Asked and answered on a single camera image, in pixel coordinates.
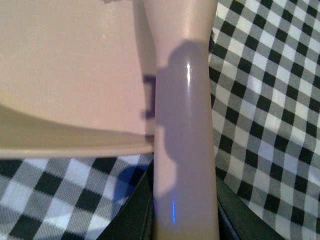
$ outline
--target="blue spot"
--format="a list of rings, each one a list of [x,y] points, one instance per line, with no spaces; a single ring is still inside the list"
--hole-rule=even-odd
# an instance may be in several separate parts
[[[172,202],[172,222],[173,224],[176,223],[176,210],[175,210],[175,202]]]

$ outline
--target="gingham tablecloth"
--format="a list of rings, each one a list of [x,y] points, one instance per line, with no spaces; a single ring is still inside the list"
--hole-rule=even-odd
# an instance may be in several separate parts
[[[221,0],[216,173],[286,239],[320,239],[320,2]]]
[[[320,239],[320,2],[221,0],[217,176],[285,239]],[[0,161],[0,239],[94,240],[153,159]]]

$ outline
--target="checkered cloth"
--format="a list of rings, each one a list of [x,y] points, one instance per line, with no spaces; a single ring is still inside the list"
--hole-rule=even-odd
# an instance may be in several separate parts
[[[216,173],[291,240],[320,239],[319,10],[221,0],[209,57]]]
[[[0,239],[97,239],[152,159],[1,160]]]

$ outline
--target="black and white checkered fabric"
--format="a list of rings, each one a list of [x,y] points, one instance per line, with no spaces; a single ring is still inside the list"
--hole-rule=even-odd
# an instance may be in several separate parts
[[[0,239],[97,239],[152,159],[1,160]]]
[[[291,240],[320,239],[319,10],[221,0],[209,57],[217,175]]]

